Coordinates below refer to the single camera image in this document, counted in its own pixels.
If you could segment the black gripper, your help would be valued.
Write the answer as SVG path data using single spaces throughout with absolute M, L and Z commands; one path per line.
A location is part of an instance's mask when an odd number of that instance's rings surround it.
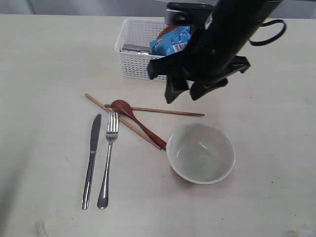
M 245 73 L 250 63 L 245 56 L 220 53 L 216 50 L 198 54 L 180 51 L 160 59 L 151 60 L 147 66 L 150 79 L 166 75 L 165 99 L 171 104 L 182 92 L 189 90 L 187 80 L 193 81 L 190 96 L 193 101 L 205 94 L 225 87 L 227 77 Z

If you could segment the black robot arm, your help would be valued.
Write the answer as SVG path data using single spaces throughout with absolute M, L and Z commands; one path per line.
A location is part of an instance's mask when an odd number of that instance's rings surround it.
M 168 3 L 167 23 L 190 25 L 194 32 L 183 50 L 149 62 L 149 78 L 166 76 L 167 103 L 184 91 L 197 100 L 226 86 L 228 76 L 250 67 L 238 52 L 258 28 L 270 25 L 267 18 L 278 5 L 277 0 L 220 0 L 214 6 Z

